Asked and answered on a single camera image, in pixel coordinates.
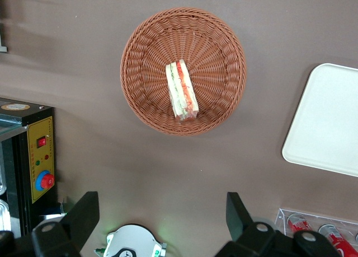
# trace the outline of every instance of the red knob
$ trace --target red knob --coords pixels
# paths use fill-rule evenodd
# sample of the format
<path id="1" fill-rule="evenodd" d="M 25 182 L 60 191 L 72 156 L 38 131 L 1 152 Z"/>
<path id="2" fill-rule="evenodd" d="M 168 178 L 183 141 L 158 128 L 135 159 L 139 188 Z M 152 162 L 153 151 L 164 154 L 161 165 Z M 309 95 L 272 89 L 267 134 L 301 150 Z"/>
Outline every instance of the red knob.
<path id="1" fill-rule="evenodd" d="M 55 183 L 55 176 L 52 174 L 46 174 L 41 180 L 41 187 L 44 189 L 50 189 Z"/>

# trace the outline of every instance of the white device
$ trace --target white device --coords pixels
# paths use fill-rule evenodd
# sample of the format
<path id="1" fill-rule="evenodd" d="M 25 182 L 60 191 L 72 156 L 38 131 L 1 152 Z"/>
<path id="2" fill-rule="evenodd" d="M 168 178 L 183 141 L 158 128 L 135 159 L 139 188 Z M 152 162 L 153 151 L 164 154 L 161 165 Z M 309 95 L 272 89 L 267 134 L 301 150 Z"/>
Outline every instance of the white device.
<path id="1" fill-rule="evenodd" d="M 107 236 L 104 257 L 165 257 L 167 244 L 139 225 L 125 225 Z"/>

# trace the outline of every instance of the red switch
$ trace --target red switch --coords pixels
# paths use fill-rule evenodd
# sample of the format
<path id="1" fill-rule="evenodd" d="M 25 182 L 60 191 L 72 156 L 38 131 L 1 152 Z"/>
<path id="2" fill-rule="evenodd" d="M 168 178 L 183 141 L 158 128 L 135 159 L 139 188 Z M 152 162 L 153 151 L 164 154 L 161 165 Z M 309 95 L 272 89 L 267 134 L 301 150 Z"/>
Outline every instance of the red switch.
<path id="1" fill-rule="evenodd" d="M 37 140 L 37 147 L 40 148 L 46 145 L 46 137 L 43 136 Z"/>
<path id="2" fill-rule="evenodd" d="M 52 174 L 46 174 L 41 180 L 41 187 L 44 189 L 50 189 L 55 183 L 55 176 Z"/>

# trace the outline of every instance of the can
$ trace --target can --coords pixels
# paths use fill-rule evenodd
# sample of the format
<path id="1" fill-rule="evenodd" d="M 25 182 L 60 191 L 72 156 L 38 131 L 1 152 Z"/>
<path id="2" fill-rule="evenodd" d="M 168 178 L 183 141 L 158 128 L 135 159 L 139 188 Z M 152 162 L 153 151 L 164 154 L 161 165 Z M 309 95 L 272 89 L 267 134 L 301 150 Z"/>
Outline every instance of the can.
<path id="1" fill-rule="evenodd" d="M 287 218 L 287 224 L 290 226 L 293 233 L 301 230 L 311 231 L 308 221 L 300 213 L 293 213 Z"/>
<path id="2" fill-rule="evenodd" d="M 328 239 L 342 257 L 358 257 L 358 252 L 340 234 L 334 225 L 322 225 L 318 232 Z"/>

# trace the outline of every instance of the brown woven basket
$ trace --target brown woven basket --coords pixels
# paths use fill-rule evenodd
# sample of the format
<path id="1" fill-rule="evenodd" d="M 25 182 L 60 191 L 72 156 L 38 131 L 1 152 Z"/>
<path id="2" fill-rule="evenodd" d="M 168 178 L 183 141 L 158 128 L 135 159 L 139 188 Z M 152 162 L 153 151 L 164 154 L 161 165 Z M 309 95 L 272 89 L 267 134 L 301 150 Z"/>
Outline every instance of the brown woven basket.
<path id="1" fill-rule="evenodd" d="M 175 120 L 166 65 L 184 59 L 199 113 Z M 246 82 L 243 49 L 234 32 L 216 16 L 196 8 L 159 12 L 129 38 L 121 62 L 128 104 L 148 126 L 171 135 L 197 135 L 223 122 L 238 105 Z"/>

